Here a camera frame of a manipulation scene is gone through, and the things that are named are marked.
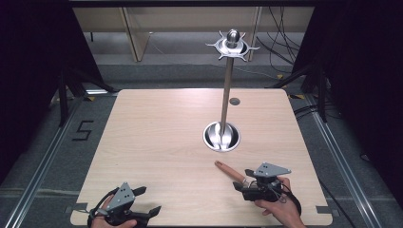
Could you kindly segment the black tripod stand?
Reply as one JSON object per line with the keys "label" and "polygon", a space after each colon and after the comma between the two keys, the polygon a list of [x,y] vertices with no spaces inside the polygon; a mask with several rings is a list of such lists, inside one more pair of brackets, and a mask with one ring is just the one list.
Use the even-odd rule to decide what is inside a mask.
{"label": "black tripod stand", "polygon": [[74,97],[83,98],[86,95],[86,90],[83,86],[83,83],[91,83],[108,93],[119,92],[119,89],[107,85],[101,76],[96,78],[74,67],[67,67],[63,69],[58,77],[58,92],[61,112],[61,120],[59,123],[60,126],[63,126],[67,122],[69,115],[67,104],[67,88],[69,88]]}
{"label": "black tripod stand", "polygon": [[310,64],[303,66],[301,69],[293,72],[287,78],[280,80],[274,85],[270,85],[270,88],[282,88],[301,76],[305,77],[300,87],[304,93],[310,93],[313,92],[315,88],[317,89],[318,114],[323,122],[327,122],[325,115],[326,76],[321,65]]}

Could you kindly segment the person's right hand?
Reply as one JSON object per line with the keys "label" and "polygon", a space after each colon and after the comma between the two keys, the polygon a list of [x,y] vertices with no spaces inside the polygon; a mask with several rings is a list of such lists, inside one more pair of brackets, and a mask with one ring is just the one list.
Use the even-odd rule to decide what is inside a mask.
{"label": "person's right hand", "polygon": [[285,228],[306,228],[300,217],[297,205],[290,198],[290,180],[283,177],[278,177],[278,179],[283,185],[281,198],[276,202],[270,202],[263,199],[255,200],[255,205],[259,208],[263,208],[262,214],[264,216],[272,215]]}

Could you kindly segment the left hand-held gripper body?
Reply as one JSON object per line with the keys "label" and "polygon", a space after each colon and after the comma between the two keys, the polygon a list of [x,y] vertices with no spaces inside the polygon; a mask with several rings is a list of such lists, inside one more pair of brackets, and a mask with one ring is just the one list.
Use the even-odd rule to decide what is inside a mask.
{"label": "left hand-held gripper body", "polygon": [[131,211],[137,196],[134,196],[127,182],[106,194],[94,208],[94,217],[104,216],[108,224],[118,226],[128,220],[135,219],[138,226],[146,226],[148,214]]}

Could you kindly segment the wooden handled utensil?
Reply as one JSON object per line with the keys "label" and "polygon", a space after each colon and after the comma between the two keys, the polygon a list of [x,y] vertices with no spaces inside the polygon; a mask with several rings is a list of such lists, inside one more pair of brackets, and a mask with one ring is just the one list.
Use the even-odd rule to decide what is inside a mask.
{"label": "wooden handled utensil", "polygon": [[233,169],[232,167],[228,166],[227,164],[221,162],[221,161],[215,161],[215,165],[227,176],[229,176],[233,181],[236,181],[240,184],[245,184],[246,183],[246,178]]}

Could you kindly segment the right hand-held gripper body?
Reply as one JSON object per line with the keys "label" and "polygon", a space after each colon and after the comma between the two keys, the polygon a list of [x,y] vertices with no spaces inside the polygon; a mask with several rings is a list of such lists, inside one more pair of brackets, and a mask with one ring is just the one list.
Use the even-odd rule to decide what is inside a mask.
{"label": "right hand-held gripper body", "polygon": [[263,162],[255,171],[254,180],[242,189],[245,200],[277,201],[282,195],[282,184],[278,177],[290,174],[291,170],[268,162]]}

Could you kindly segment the black curtain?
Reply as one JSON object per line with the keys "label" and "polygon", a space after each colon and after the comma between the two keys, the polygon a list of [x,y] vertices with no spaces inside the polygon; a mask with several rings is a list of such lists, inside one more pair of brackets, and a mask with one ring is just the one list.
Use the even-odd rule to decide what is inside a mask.
{"label": "black curtain", "polygon": [[0,0],[0,183],[76,72],[103,80],[68,0]]}
{"label": "black curtain", "polygon": [[403,0],[317,0],[293,70],[314,60],[403,208]]}

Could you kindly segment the aluminium floor rail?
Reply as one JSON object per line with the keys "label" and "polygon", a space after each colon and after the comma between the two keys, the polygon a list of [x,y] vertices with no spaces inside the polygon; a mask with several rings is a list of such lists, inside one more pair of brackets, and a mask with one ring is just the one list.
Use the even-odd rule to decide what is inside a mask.
{"label": "aluminium floor rail", "polygon": [[334,227],[400,228],[403,210],[369,162],[336,107],[326,107],[327,122],[308,95],[298,116],[320,184],[334,213]]}
{"label": "aluminium floor rail", "polygon": [[48,173],[48,170],[57,155],[57,151],[60,148],[63,139],[67,134],[67,130],[70,126],[70,123],[82,103],[82,98],[76,98],[67,109],[67,118],[65,121],[57,128],[57,131],[52,138],[50,145],[41,159],[41,162],[37,166],[33,176],[31,177],[28,186],[22,192],[21,197],[17,201],[16,205],[10,212],[10,215],[7,219],[7,222],[4,228],[19,228],[22,224],[35,196],[37,190],[43,182],[44,177]]}

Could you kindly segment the person's left hand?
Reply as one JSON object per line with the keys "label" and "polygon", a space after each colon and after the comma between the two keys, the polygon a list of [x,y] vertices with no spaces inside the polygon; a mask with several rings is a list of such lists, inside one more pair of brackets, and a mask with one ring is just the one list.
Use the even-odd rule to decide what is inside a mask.
{"label": "person's left hand", "polygon": [[96,216],[93,219],[90,228],[134,228],[136,225],[137,225],[137,221],[135,219],[132,219],[132,220],[128,220],[118,226],[112,226],[106,222],[104,216]]}

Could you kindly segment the metal utensil rack with hooks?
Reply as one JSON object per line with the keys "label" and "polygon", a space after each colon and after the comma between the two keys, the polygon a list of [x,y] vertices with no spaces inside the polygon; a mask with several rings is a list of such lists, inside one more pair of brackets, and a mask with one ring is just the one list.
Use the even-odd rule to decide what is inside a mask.
{"label": "metal utensil rack with hooks", "polygon": [[257,50],[256,47],[250,47],[236,29],[230,29],[225,35],[220,32],[221,38],[215,44],[208,44],[214,47],[221,55],[219,59],[226,59],[224,86],[221,105],[221,119],[210,123],[202,133],[202,138],[206,146],[216,152],[229,152],[235,149],[240,143],[239,130],[227,122],[228,106],[230,104],[230,90],[234,61],[242,59],[251,50]]}

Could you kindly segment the light wooden desk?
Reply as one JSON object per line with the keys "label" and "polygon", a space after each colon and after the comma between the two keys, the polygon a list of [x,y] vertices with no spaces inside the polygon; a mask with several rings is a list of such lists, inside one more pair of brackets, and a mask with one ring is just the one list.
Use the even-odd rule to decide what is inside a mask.
{"label": "light wooden desk", "polygon": [[115,7],[75,8],[84,32],[124,32],[136,62],[151,32],[224,32],[237,29],[254,45],[260,32],[304,32],[312,7]]}

